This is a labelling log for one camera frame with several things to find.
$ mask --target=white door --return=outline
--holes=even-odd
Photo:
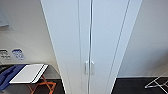
[[[105,94],[128,2],[93,0],[90,61],[94,74],[90,76],[90,94]]]
[[[87,94],[88,81],[82,69],[79,1],[41,0],[56,60],[66,94]]]
[[[140,5],[141,0],[93,0],[89,94],[111,94]]]

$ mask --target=wardrobe door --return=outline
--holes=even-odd
[[[89,94],[111,94],[105,91],[128,3],[129,0],[93,0]]]
[[[82,94],[79,1],[41,0],[66,94]]]

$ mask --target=blue fabric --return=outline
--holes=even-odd
[[[19,73],[19,71],[25,66],[26,64],[21,64],[21,65],[14,65],[10,68],[8,68],[7,70],[3,71],[0,74],[0,78],[2,77],[4,80],[2,80],[0,83],[0,91],[4,90],[6,87],[8,87],[10,85],[10,80],[12,80],[13,77],[15,77],[15,75],[17,73]]]
[[[0,76],[0,85],[2,85],[3,81],[5,80],[5,76]]]

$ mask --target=wardrobe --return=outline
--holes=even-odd
[[[142,0],[41,0],[66,94],[111,94]]]

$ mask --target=chair leg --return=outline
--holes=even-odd
[[[30,91],[31,91],[31,94],[34,94],[34,92],[35,92],[37,86],[39,86],[39,85],[47,85],[48,89],[50,90],[49,94],[52,94],[52,93],[54,92],[56,83],[54,83],[54,82],[47,82],[47,80],[44,78],[43,75],[42,75],[41,77],[43,78],[43,81],[44,81],[44,82],[37,83],[34,88],[32,88],[32,87],[28,84],[28,87],[29,87],[29,89],[30,89]]]

